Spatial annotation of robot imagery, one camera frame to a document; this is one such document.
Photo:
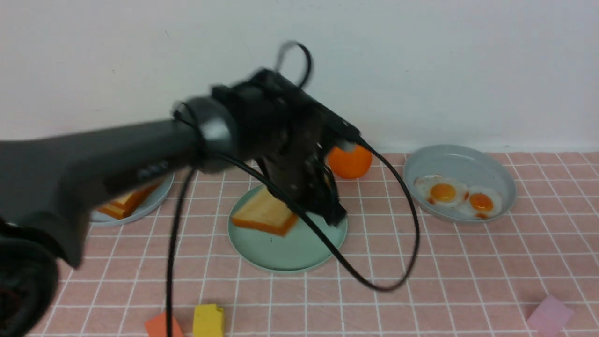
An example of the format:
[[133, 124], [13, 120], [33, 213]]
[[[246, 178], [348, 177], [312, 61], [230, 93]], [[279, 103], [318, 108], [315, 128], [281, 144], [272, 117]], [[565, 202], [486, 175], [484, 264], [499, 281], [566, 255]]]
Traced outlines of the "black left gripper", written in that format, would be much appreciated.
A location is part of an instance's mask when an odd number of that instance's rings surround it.
[[233, 117], [238, 158], [256, 160], [261, 173], [281, 192], [338, 227], [347, 216], [325, 156], [356, 141], [360, 131], [298, 86], [260, 70], [233, 86], [214, 86], [211, 98]]

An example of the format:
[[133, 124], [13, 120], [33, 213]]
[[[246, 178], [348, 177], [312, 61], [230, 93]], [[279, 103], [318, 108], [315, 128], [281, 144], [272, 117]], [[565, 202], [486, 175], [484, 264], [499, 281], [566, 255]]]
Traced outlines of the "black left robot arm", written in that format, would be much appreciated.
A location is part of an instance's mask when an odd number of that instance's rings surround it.
[[272, 70], [174, 106], [172, 118], [1, 143], [1, 335], [23, 337], [58, 287], [58, 260], [84, 256], [92, 211], [184, 168], [259, 160], [303, 207], [324, 200], [313, 162], [359, 130]]

